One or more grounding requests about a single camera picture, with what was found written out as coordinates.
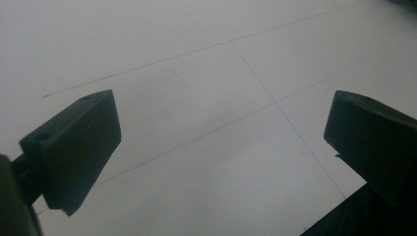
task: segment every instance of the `screw hole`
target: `screw hole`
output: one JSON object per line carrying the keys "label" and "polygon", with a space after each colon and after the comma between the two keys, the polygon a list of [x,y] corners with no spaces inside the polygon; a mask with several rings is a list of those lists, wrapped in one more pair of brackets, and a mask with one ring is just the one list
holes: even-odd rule
{"label": "screw hole", "polygon": [[37,141],[45,141],[45,140],[49,139],[49,137],[51,137],[51,135],[49,135],[49,134],[41,134],[41,135],[36,136],[35,139]]}

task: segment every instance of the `floor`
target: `floor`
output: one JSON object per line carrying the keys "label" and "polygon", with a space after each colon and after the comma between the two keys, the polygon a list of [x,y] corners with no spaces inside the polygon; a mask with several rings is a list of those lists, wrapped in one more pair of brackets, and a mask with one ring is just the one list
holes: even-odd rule
{"label": "floor", "polygon": [[417,117],[417,14],[388,0],[2,1],[0,149],[113,89],[123,141],[52,235],[300,235],[363,184],[334,92]]}

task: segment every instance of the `tile grout line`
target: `tile grout line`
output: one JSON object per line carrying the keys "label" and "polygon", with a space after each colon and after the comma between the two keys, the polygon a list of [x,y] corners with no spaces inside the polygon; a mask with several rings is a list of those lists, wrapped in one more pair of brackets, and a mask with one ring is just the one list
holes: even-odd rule
{"label": "tile grout line", "polygon": [[337,76],[339,76],[339,75],[341,75],[341,74],[343,74],[343,73],[345,73],[347,71],[350,71],[350,70],[355,69],[356,67],[358,67],[358,66],[360,66],[360,65],[362,65],[364,63],[367,63],[367,62],[370,62],[370,61],[374,60],[375,58],[379,57],[380,55],[383,55],[385,53],[388,53],[390,50],[393,50],[393,49],[395,49],[397,47],[403,46],[403,45],[405,45],[407,43],[410,43],[410,42],[412,42],[412,41],[414,41],[416,39],[417,39],[417,36],[414,36],[414,37],[411,37],[410,39],[407,39],[407,40],[405,40],[405,41],[403,41],[403,42],[401,42],[401,43],[399,43],[399,44],[397,44],[397,45],[395,45],[393,47],[389,47],[389,48],[386,48],[384,50],[381,50],[381,51],[377,52],[375,55],[370,56],[369,58],[365,58],[362,61],[353,64],[349,68],[346,68],[344,70],[341,70],[341,71],[339,71],[339,72],[337,72],[337,73],[335,73],[335,74],[333,74],[333,75],[331,75],[331,76],[329,76],[327,78],[324,78],[324,79],[322,79],[322,80],[320,80],[320,81],[318,81],[316,83],[313,83],[313,84],[311,84],[311,85],[309,85],[309,86],[307,86],[305,88],[299,89],[299,90],[297,90],[297,91],[295,91],[295,92],[293,92],[293,93],[291,93],[291,94],[289,94],[289,95],[287,95],[287,96],[285,96],[283,98],[280,98],[276,102],[279,103],[279,102],[281,102],[281,101],[283,101],[283,100],[285,100],[287,98],[290,98],[291,96],[294,96],[294,95],[296,95],[296,94],[298,94],[298,93],[300,93],[300,92],[302,92],[302,91],[304,91],[306,89],[309,89],[311,87],[317,86],[318,84],[327,82],[327,81],[329,81],[329,80],[331,80],[331,79],[333,79],[333,78],[335,78],[335,77],[337,77]]}
{"label": "tile grout line", "polygon": [[319,165],[322,167],[322,169],[324,170],[324,172],[326,173],[326,175],[328,176],[328,178],[330,179],[330,181],[333,183],[334,187],[336,187],[336,189],[338,190],[338,192],[343,196],[344,199],[346,199],[346,197],[344,196],[343,192],[341,192],[340,188],[337,186],[337,184],[334,182],[333,178],[331,178],[330,174],[328,173],[328,171],[325,169],[325,167],[322,165],[322,163],[319,161],[319,159],[316,157],[316,155],[313,153],[313,151],[310,149],[310,147],[307,145],[306,141],[303,139],[303,137],[301,137],[300,133],[297,131],[297,129],[295,128],[295,126],[292,124],[292,122],[289,120],[288,116],[284,113],[284,111],[281,109],[281,107],[279,106],[279,104],[277,103],[277,101],[275,101],[275,99],[273,98],[272,94],[267,90],[267,87],[264,85],[264,83],[262,83],[261,79],[258,77],[258,75],[255,73],[255,71],[252,69],[252,67],[249,65],[249,63],[245,60],[245,58],[243,57],[243,55],[240,53],[239,49],[236,47],[236,45],[234,45],[233,42],[231,42],[231,44],[233,45],[233,47],[236,49],[237,53],[241,56],[242,60],[246,63],[246,65],[249,67],[249,69],[252,71],[252,73],[254,74],[255,78],[259,81],[259,83],[264,87],[264,89],[267,91],[267,93],[269,94],[269,96],[272,98],[272,100],[274,100],[274,104],[276,105],[276,107],[279,109],[279,111],[284,115],[285,119],[287,120],[287,122],[291,125],[292,129],[294,130],[294,132],[297,134],[297,136],[302,140],[302,142],[304,143],[304,145],[307,147],[307,149],[309,150],[309,152],[313,155],[313,157],[316,159],[316,161],[319,163]]}
{"label": "tile grout line", "polygon": [[149,163],[149,162],[151,162],[151,161],[153,161],[153,160],[156,160],[157,158],[160,158],[161,156],[164,156],[164,155],[166,155],[166,154],[168,154],[168,153],[170,153],[170,152],[172,152],[172,151],[174,151],[174,150],[176,150],[176,149],[178,149],[178,148],[182,148],[182,147],[184,147],[184,146],[186,146],[186,145],[188,145],[188,144],[190,144],[190,143],[192,143],[192,142],[195,142],[195,141],[197,141],[197,140],[199,140],[199,139],[202,139],[202,138],[203,138],[203,137],[205,137],[205,136],[208,136],[208,135],[210,135],[210,134],[212,134],[212,133],[214,133],[214,132],[216,132],[216,131],[218,131],[218,130],[220,130],[220,129],[224,128],[224,127],[230,126],[230,125],[232,125],[232,124],[234,124],[234,123],[236,123],[236,122],[238,122],[238,121],[240,121],[240,120],[245,119],[246,117],[248,117],[248,116],[250,116],[250,115],[253,115],[253,114],[257,113],[257,112],[260,112],[260,111],[262,111],[262,110],[264,110],[264,109],[267,109],[268,107],[273,106],[273,105],[275,105],[275,102],[270,103],[270,104],[268,104],[268,105],[266,105],[266,106],[263,106],[262,108],[260,108],[260,109],[258,109],[258,110],[256,110],[256,111],[253,111],[253,112],[251,112],[251,113],[249,113],[249,114],[247,114],[247,115],[244,115],[244,116],[242,116],[242,117],[240,117],[240,118],[238,118],[238,119],[236,119],[236,120],[234,120],[234,121],[231,121],[231,122],[229,122],[229,123],[227,123],[227,124],[225,124],[225,125],[222,125],[221,127],[218,127],[218,128],[216,128],[216,129],[214,129],[214,130],[212,130],[212,131],[209,131],[209,132],[207,132],[207,133],[205,133],[205,134],[203,134],[203,135],[201,135],[201,136],[198,136],[198,137],[196,137],[195,139],[193,139],[193,140],[191,140],[191,141],[188,141],[187,143],[185,143],[185,144],[183,144],[183,145],[180,145],[180,146],[175,147],[175,148],[173,148],[173,149],[171,149],[171,150],[168,150],[168,151],[164,152],[163,154],[160,154],[160,155],[158,155],[158,156],[156,156],[156,157],[153,157],[153,158],[151,158],[151,159],[149,159],[149,160],[145,161],[144,163],[141,163],[141,164],[139,164],[139,165],[136,165],[136,166],[134,166],[134,167],[132,167],[132,168],[130,168],[130,169],[128,169],[128,170],[126,170],[126,171],[122,172],[122,173],[116,174],[115,176],[112,176],[112,177],[110,177],[110,178],[108,178],[108,179],[106,179],[106,180],[103,180],[102,182],[95,184],[93,187],[95,188],[96,186],[99,186],[99,185],[101,185],[101,184],[104,184],[104,183],[106,183],[106,182],[108,182],[108,181],[112,180],[112,179],[115,179],[115,178],[117,178],[117,177],[119,177],[119,176],[121,176],[121,175],[123,175],[123,174],[125,174],[125,173],[127,173],[127,172],[130,172],[131,170],[134,170],[134,169],[136,169],[136,168],[139,168],[139,167],[141,167],[141,166],[143,166],[143,165],[145,165],[145,164],[147,164],[147,163]]}
{"label": "tile grout line", "polygon": [[273,102],[275,102],[275,99],[273,98],[272,94],[269,92],[267,87],[264,85],[264,83],[261,81],[257,73],[255,73],[254,69],[249,65],[249,63],[246,61],[245,57],[242,55],[242,53],[239,51],[239,49],[236,47],[236,45],[233,43],[233,41],[230,42],[233,46],[233,48],[236,50],[237,54],[239,54],[240,58],[245,62],[246,66],[249,68],[249,70],[252,72],[254,77],[257,79],[257,81],[261,84],[261,86],[264,88],[264,90],[267,92],[267,94],[270,96]]}
{"label": "tile grout line", "polygon": [[220,42],[220,43],[216,43],[214,45],[210,45],[210,46],[203,47],[203,48],[200,48],[200,49],[196,49],[196,50],[192,50],[192,51],[189,51],[189,52],[185,52],[185,53],[180,54],[180,55],[168,57],[168,58],[165,58],[165,59],[156,61],[156,62],[152,62],[152,63],[146,64],[146,65],[143,65],[143,66],[139,66],[139,67],[136,67],[136,68],[133,68],[133,69],[129,69],[129,70],[126,70],[126,71],[123,71],[123,72],[119,72],[119,73],[116,73],[116,74],[113,74],[113,75],[110,75],[110,76],[106,76],[106,77],[103,77],[103,78],[95,79],[95,80],[92,80],[90,82],[86,82],[86,83],[83,83],[83,84],[80,84],[80,85],[77,85],[77,86],[73,86],[73,87],[70,87],[70,88],[64,88],[64,89],[61,89],[61,90],[52,92],[50,94],[44,95],[41,98],[46,98],[48,96],[51,96],[51,95],[54,95],[54,94],[57,94],[57,93],[61,93],[63,91],[67,91],[67,90],[71,90],[71,89],[76,89],[76,88],[79,88],[79,87],[82,87],[82,86],[86,86],[86,85],[89,85],[89,84],[92,84],[92,83],[95,83],[95,82],[99,82],[99,81],[103,81],[103,80],[106,80],[106,79],[110,79],[112,77],[120,76],[120,75],[129,73],[129,72],[132,72],[132,71],[140,70],[140,69],[143,69],[145,67],[149,67],[149,66],[152,66],[152,65],[155,65],[155,64],[159,64],[159,63],[162,63],[162,62],[165,62],[165,61],[169,61],[169,60],[178,58],[178,57],[182,57],[182,56],[186,56],[186,55],[189,55],[189,54],[193,54],[193,53],[196,53],[196,52],[199,52],[199,51],[204,51],[204,50],[207,50],[207,49],[210,49],[210,48],[214,48],[214,47],[217,47],[217,46],[220,46],[220,45],[223,45],[223,44],[227,44],[229,42],[233,42],[233,41],[236,41],[236,40],[240,40],[240,39],[243,39],[243,38],[246,38],[246,37],[258,35],[258,34],[261,34],[261,33],[264,33],[264,32],[272,31],[272,30],[277,30],[277,29],[280,29],[280,28],[284,28],[284,27],[288,27],[288,26],[294,25],[294,24],[302,23],[304,21],[308,21],[308,20],[314,19],[316,17],[321,17],[323,15],[326,15],[326,14],[329,14],[329,13],[332,13],[332,12],[335,12],[335,11],[341,11],[341,10],[343,10],[345,8],[349,8],[349,7],[352,7],[352,6],[355,6],[355,5],[358,5],[358,4],[367,2],[367,1],[370,1],[370,0],[362,0],[362,1],[359,1],[359,2],[356,2],[356,3],[353,3],[353,4],[350,4],[350,5],[347,5],[347,6],[344,6],[344,7],[340,7],[340,8],[336,8],[336,9],[331,9],[329,11],[326,11],[326,12],[323,12],[323,13],[319,13],[318,15],[315,15],[315,16],[307,17],[305,19],[300,19],[300,20],[295,21],[295,22],[286,23],[286,24],[283,24],[283,25],[280,25],[280,26],[277,26],[277,27],[273,27],[273,28],[270,28],[270,29],[265,29],[265,30],[262,30],[262,31],[250,33],[250,34],[247,34],[247,35],[244,35],[244,36],[241,36],[241,37],[237,37],[237,38],[234,38],[234,39],[230,39],[230,40],[227,40],[227,41],[223,41],[223,42]]}
{"label": "tile grout line", "polygon": [[304,138],[300,135],[300,133],[298,132],[298,130],[295,128],[294,124],[290,121],[290,119],[288,118],[288,116],[285,114],[285,112],[282,110],[282,108],[278,105],[278,103],[275,103],[276,107],[279,109],[279,111],[284,115],[285,119],[288,121],[288,123],[291,125],[292,129],[295,131],[295,133],[298,135],[298,137],[302,140],[302,142],[304,143],[304,145],[307,147],[307,149],[309,150],[309,152],[313,155],[313,157],[316,159],[316,161],[319,163],[319,165],[322,167],[322,169],[324,170],[324,172],[326,173],[326,175],[328,176],[328,178],[331,180],[331,182],[333,183],[334,187],[336,187],[336,189],[339,191],[339,193],[343,196],[344,199],[346,199],[346,196],[343,194],[343,192],[340,190],[340,188],[337,186],[337,184],[334,182],[333,178],[331,178],[330,174],[328,173],[328,171],[325,169],[325,167],[322,165],[322,163],[319,161],[319,159],[317,158],[317,156],[313,153],[312,149],[310,148],[310,146],[307,144],[307,142],[304,140]]}

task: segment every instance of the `black plastic part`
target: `black plastic part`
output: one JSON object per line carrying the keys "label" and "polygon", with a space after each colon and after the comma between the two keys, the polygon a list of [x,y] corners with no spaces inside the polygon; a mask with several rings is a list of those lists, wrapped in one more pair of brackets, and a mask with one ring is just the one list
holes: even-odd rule
{"label": "black plastic part", "polygon": [[412,236],[416,222],[414,213],[393,207],[366,184],[302,236]]}
{"label": "black plastic part", "polygon": [[45,189],[48,181],[46,171],[35,158],[27,158],[24,154],[12,162],[12,168],[17,176],[22,196],[27,205],[32,205]]}
{"label": "black plastic part", "polygon": [[31,205],[27,205],[9,159],[0,154],[0,235],[40,236]]}
{"label": "black plastic part", "polygon": [[[42,189],[48,206],[71,215],[120,142],[113,93],[101,91],[77,100],[22,139],[25,160],[14,164],[17,169],[35,166],[30,172],[41,180],[35,185]],[[31,183],[22,177],[24,172],[19,176],[26,188]],[[37,193],[29,195],[30,202]]]}
{"label": "black plastic part", "polygon": [[388,203],[417,209],[417,121],[370,97],[337,91],[325,140]]}

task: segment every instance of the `floor tile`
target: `floor tile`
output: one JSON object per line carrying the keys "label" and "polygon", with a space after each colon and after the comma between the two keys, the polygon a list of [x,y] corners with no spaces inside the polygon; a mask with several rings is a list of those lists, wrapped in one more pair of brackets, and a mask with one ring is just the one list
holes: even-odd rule
{"label": "floor tile", "polygon": [[42,96],[358,1],[6,1],[2,87]]}
{"label": "floor tile", "polygon": [[299,235],[342,196],[275,105],[94,188],[48,235]]}
{"label": "floor tile", "polygon": [[334,157],[336,151],[323,138],[334,92],[339,89],[367,95],[417,119],[416,60],[417,40],[413,40],[279,102],[345,196],[364,181]]}
{"label": "floor tile", "polygon": [[415,37],[388,1],[371,0],[233,43],[275,100]]}
{"label": "floor tile", "polygon": [[273,103],[235,48],[224,44],[43,99],[0,115],[2,150],[87,94],[113,89],[122,143],[98,182]]}

